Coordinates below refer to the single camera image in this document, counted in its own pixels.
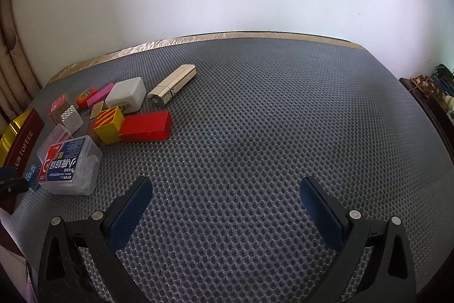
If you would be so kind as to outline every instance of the yellow block with red stripes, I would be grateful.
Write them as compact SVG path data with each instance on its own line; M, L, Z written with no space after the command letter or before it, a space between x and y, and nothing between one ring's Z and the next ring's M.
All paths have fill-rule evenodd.
M99 136L104 144L117 143L120 141L118 132L123 125L124 116L119 107L112 107L99 113L94 132Z

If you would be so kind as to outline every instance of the toy block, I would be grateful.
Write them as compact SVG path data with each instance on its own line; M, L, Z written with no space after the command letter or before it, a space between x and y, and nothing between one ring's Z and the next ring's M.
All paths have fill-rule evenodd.
M118 133L123 122L120 108L112 107L99 113L93 129L104 144L117 143L120 141Z
M153 112L128 116L120 129L119 137L124 143L167 140L172 128L170 112Z
M70 106L62 113L61 121L71 134L74 134L83 125L83 119L81 119L74 106Z
M49 107L49 117L52 122L56 124L62 124L61 115L66 111L71 105L68 103L66 94L59 96Z

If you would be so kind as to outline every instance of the white plastic box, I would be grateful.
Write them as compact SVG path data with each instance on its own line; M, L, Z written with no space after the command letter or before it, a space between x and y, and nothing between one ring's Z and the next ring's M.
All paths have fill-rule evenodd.
M52 144L64 142L65 140L72 139L73 136L71 135L70 131L64 127L62 124L57 124L54 127L52 132L49 136L44 140L44 143L39 147L36 154L38 155L39 161L44 163L47 156L47 151Z
M116 83L105 102L109 108L121 107L122 114L137 112L140 110L146 93L142 78L132 78Z
M90 195L102 153L88 135L51 145L38 183L53 194Z

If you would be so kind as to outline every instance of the small red box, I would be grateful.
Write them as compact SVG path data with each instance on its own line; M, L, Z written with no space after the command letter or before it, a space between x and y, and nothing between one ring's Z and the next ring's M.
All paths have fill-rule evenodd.
M124 143L167 140L170 138L171 128L172 117L170 112L153 112L126 117L119 136Z
M68 103L68 99L66 93L59 96L49 107L49 117L51 118L52 122L57 124L62 124L61 114L66 111L71 104Z
M77 98L76 104L79 106L80 109L88 108L87 100L88 98L94 96L98 90L95 87L88 87L86 88Z

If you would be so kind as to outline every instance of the white box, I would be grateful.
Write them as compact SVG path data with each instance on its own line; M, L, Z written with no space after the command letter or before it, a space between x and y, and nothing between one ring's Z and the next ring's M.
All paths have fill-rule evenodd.
M107 107L121 107L122 114L137 112L145 98L147 90L142 78L132 78L116 83L105 102Z
M61 121L71 134L74 134L83 125L83 119L81 119L79 112L76 111L74 106L70 106L62 113Z

